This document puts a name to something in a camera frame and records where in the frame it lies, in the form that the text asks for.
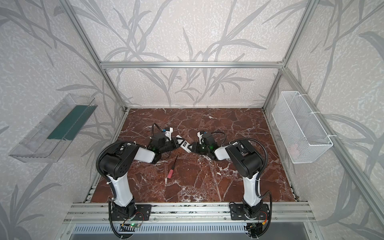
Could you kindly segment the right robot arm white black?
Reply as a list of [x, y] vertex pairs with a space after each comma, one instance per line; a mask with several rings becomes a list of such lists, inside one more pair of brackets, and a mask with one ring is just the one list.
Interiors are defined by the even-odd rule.
[[243, 177], [243, 206], [246, 218], [253, 220], [262, 211], [263, 198], [260, 178], [268, 165], [268, 152], [259, 141], [241, 138], [218, 145], [215, 132], [198, 132], [199, 140], [187, 147], [191, 152], [204, 155], [214, 161], [231, 160]]

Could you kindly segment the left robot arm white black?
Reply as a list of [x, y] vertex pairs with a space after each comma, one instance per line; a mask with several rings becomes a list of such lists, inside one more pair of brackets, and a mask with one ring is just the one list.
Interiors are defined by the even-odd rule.
[[156, 164], [162, 154], [179, 148], [185, 139], [159, 133], [151, 137], [148, 146], [132, 141], [116, 141], [104, 148], [96, 159], [98, 173], [107, 181], [113, 193], [109, 200], [109, 219], [131, 219], [138, 212], [131, 193], [128, 171], [133, 161]]

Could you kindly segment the red white remote control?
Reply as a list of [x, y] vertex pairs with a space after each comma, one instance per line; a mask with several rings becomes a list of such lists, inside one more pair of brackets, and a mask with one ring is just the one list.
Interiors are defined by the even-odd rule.
[[180, 148], [182, 148], [187, 153], [191, 153], [191, 150], [189, 149], [190, 144], [184, 138], [182, 138], [180, 135], [177, 135], [176, 138], [177, 138], [178, 145], [180, 146]]

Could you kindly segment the pink handled screwdriver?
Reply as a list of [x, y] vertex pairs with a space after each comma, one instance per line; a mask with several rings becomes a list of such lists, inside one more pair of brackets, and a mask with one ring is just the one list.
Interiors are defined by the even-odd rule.
[[176, 156], [176, 158], [175, 158], [175, 161], [174, 161], [174, 163], [173, 163], [173, 165], [172, 165], [172, 167], [171, 167], [171, 169], [170, 169], [170, 171], [168, 173], [167, 179], [171, 179], [172, 178], [172, 175], [174, 174], [174, 170], [175, 170], [175, 166], [176, 166], [177, 160], [178, 160], [178, 156]]

